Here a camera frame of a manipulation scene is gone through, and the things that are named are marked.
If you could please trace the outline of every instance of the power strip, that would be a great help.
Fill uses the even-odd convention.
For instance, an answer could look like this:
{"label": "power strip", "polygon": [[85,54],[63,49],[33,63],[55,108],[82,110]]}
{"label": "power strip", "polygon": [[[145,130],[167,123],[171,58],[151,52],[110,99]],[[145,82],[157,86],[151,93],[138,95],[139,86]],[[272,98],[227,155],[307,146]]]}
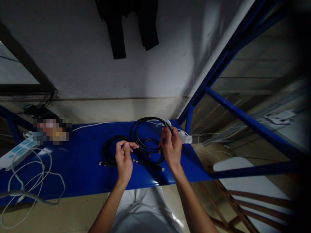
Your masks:
{"label": "power strip", "polygon": [[6,171],[9,171],[13,167],[16,167],[19,165],[28,155],[32,153],[32,150],[30,148],[37,148],[39,145],[34,145],[33,141],[33,133],[28,132],[27,135],[29,136],[26,140],[18,144],[16,147],[14,147],[12,150],[10,150],[8,153],[6,153],[4,156],[0,158],[0,170],[5,168]]}

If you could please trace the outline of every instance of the coiled cable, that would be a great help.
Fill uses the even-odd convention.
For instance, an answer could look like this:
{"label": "coiled cable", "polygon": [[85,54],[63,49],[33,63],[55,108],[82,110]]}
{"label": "coiled cable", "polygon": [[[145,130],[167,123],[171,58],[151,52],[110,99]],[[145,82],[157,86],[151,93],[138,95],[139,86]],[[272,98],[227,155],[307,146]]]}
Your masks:
{"label": "coiled cable", "polygon": [[113,142],[113,141],[122,141],[122,140],[125,140],[125,141],[129,141],[129,139],[126,137],[126,136],[123,136],[123,135],[116,135],[116,136],[113,136],[112,138],[110,138],[103,146],[102,148],[102,151],[101,151],[101,163],[100,165],[101,166],[105,166],[105,167],[113,167],[113,166],[116,166],[117,165],[117,162],[116,162],[116,158],[113,156],[109,156],[108,154],[108,150],[109,150],[109,146],[110,144]]}
{"label": "coiled cable", "polygon": [[161,149],[162,149],[161,147],[151,148],[151,147],[146,146],[146,145],[144,144],[144,142],[143,142],[144,140],[140,140],[140,138],[138,137],[138,134],[137,134],[137,129],[138,129],[138,127],[139,127],[142,123],[144,123],[144,122],[146,122],[146,121],[149,121],[149,120],[158,120],[158,121],[160,121],[160,122],[164,125],[164,127],[169,127],[169,129],[170,129],[170,131],[171,131],[171,133],[172,133],[172,135],[173,135],[173,130],[172,130],[171,126],[170,126],[166,121],[164,121],[164,120],[162,120],[162,119],[160,119],[160,118],[157,118],[157,117],[149,116],[149,117],[144,117],[144,118],[141,118],[141,119],[137,120],[137,121],[132,125],[132,127],[131,127],[131,129],[130,129],[130,138],[131,138],[131,141],[135,141],[136,144],[139,145],[139,148],[138,148],[138,149],[139,149],[140,151],[143,151],[143,152],[145,152],[145,153],[158,153],[158,150],[161,150]]}
{"label": "coiled cable", "polygon": [[[153,139],[153,138],[146,138],[146,139],[142,140],[143,143],[148,142],[148,141],[154,142],[156,145],[158,145],[160,143],[158,140]],[[164,169],[160,166],[161,163],[163,163],[163,161],[164,161],[163,150],[161,151],[160,159],[156,162],[150,161],[150,159],[148,159],[148,158],[151,157],[151,155],[149,153],[146,153],[146,152],[141,151],[141,150],[138,150],[137,156],[139,158],[139,161],[137,161],[138,164],[144,165],[144,166],[150,166],[150,167],[153,167],[155,169],[164,171]]]}

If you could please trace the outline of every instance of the right hand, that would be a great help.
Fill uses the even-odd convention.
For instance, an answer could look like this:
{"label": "right hand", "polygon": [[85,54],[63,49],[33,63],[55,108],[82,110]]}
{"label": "right hand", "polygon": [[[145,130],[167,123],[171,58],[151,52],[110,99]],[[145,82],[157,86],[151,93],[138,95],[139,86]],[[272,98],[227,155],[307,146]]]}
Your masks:
{"label": "right hand", "polygon": [[163,148],[165,160],[171,172],[174,174],[182,170],[180,164],[182,139],[175,127],[172,127],[172,130],[173,136],[169,127],[164,127],[162,129],[159,147]]}

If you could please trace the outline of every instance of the hand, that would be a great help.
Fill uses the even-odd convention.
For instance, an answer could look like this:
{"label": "hand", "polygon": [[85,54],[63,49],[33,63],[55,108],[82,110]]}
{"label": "hand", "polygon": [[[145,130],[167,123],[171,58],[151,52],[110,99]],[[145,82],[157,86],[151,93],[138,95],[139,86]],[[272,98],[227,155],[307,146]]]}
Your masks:
{"label": "hand", "polygon": [[125,186],[129,183],[133,171],[131,152],[139,148],[135,142],[119,141],[116,145],[116,162],[118,167],[118,182]]}
{"label": "hand", "polygon": [[164,157],[171,169],[173,174],[178,171],[182,171],[180,164],[181,157],[181,148],[182,148],[182,139],[175,127],[173,129],[173,136],[169,127],[164,127],[162,129],[161,139],[159,147],[161,146],[164,150]]}

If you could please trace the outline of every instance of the blue metal frame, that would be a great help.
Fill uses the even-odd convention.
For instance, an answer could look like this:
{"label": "blue metal frame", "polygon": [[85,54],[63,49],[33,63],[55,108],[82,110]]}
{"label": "blue metal frame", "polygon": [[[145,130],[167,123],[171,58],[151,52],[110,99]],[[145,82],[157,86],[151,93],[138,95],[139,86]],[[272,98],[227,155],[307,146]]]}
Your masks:
{"label": "blue metal frame", "polygon": [[193,106],[190,106],[190,108],[188,110],[188,113],[187,113],[187,121],[186,121],[186,127],[185,127],[185,132],[187,134],[190,134],[193,109],[194,109]]}
{"label": "blue metal frame", "polygon": [[2,106],[0,106],[0,116],[6,119],[7,124],[11,129],[14,140],[16,141],[17,144],[23,141],[23,137],[21,135],[21,132],[19,131],[18,125],[27,130],[33,131],[33,124],[21,118],[20,116],[16,115],[15,113],[12,113],[11,111],[7,110]]}
{"label": "blue metal frame", "polygon": [[221,104],[225,109],[231,112],[234,116],[243,121],[247,126],[249,126],[252,130],[258,133],[261,137],[267,140],[271,145],[273,145],[276,149],[286,155],[288,158],[292,160],[296,160],[299,157],[303,156],[302,152],[294,147],[292,144],[285,141],[279,135],[275,134],[261,123],[253,119],[250,115],[243,112],[241,109],[236,107],[230,101],[226,100],[224,97],[220,96],[212,89],[206,87],[206,94],[216,100],[219,104]]}
{"label": "blue metal frame", "polygon": [[188,102],[186,108],[179,116],[178,122],[180,125],[182,125],[182,123],[186,120],[189,108],[191,106],[195,108],[205,95],[204,88],[211,87],[214,82],[219,78],[221,73],[229,65],[231,60],[235,57],[236,53],[232,53],[232,51],[235,50],[235,48],[237,47],[237,45],[239,45],[241,41],[247,38],[246,35],[249,35],[252,31],[255,31],[256,28],[261,25],[260,23],[262,22],[262,20],[266,17],[266,15],[270,12],[270,10],[277,2],[278,1],[255,1],[255,3],[252,5],[250,10],[247,12],[246,16],[236,29],[235,33],[232,35],[228,44],[219,55],[218,59],[216,60],[210,71],[207,73],[203,82],[194,93],[191,100]]}
{"label": "blue metal frame", "polygon": [[245,18],[238,26],[236,32],[233,34],[228,44],[225,46],[224,50],[216,60],[215,64],[212,66],[211,70],[208,72],[205,79],[187,104],[186,108],[181,113],[180,117],[178,118],[178,122],[182,124],[185,120],[187,120],[186,129],[190,131],[189,127],[191,125],[193,109],[202,100],[204,95],[208,94],[293,161],[210,173],[209,176],[214,179],[298,172],[298,161],[304,158],[304,154],[298,148],[294,147],[280,136],[258,123],[255,119],[244,113],[242,110],[234,106],[234,104],[230,103],[210,88],[224,71],[224,69],[228,66],[231,60],[235,57],[235,55],[244,46],[264,33],[267,29],[275,25],[285,16],[285,6],[281,6],[278,10],[276,10],[273,14],[267,17],[266,20],[263,21],[263,19],[267,16],[276,3],[277,1],[255,1],[249,12],[246,14]]}

